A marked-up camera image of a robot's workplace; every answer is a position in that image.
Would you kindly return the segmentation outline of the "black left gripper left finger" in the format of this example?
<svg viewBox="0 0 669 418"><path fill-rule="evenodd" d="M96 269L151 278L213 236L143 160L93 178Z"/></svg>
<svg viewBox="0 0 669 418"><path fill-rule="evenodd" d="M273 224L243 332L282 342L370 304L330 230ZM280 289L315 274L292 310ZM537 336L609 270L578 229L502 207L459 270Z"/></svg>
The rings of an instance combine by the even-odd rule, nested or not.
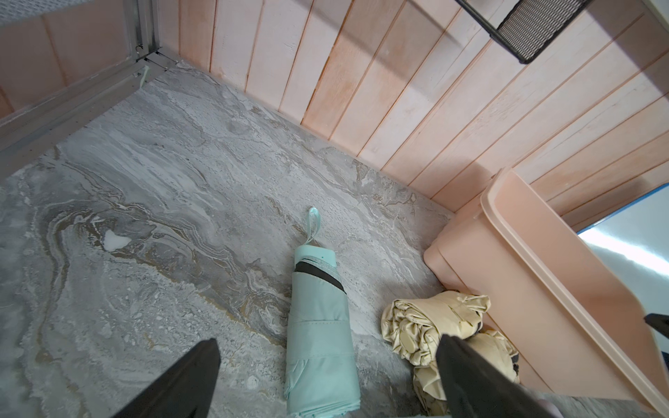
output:
<svg viewBox="0 0 669 418"><path fill-rule="evenodd" d="M207 417L221 366L216 339L198 342L117 417Z"/></svg>

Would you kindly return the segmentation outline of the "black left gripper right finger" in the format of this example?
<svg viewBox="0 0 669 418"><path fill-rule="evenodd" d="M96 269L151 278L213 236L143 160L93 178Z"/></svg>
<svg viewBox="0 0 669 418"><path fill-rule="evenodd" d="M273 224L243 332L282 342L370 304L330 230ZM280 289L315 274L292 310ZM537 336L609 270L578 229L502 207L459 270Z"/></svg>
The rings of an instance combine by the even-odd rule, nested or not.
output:
<svg viewBox="0 0 669 418"><path fill-rule="evenodd" d="M458 337L441 337L436 360L453 417L552 415Z"/></svg>

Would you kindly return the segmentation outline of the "pink plastic storage box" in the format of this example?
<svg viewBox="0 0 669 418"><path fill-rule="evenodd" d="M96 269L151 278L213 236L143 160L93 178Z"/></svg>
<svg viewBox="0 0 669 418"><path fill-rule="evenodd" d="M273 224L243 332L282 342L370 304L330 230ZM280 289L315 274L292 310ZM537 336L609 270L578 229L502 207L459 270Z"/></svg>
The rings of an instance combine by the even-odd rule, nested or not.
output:
<svg viewBox="0 0 669 418"><path fill-rule="evenodd" d="M459 210L423 259L447 289L491 299L486 320L519 351L525 386L667 415L667 367L639 300L514 171Z"/></svg>

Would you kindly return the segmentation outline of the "mint green umbrella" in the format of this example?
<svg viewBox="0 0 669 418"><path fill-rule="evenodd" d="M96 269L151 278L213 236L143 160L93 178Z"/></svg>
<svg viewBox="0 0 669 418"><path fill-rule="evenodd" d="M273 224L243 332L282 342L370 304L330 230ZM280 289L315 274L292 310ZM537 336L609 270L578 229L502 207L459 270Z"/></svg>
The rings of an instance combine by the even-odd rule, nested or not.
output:
<svg viewBox="0 0 669 418"><path fill-rule="evenodd" d="M348 295L336 253L315 244L321 223L311 207L307 239L294 251L284 388L291 417L339 417L361 407Z"/></svg>

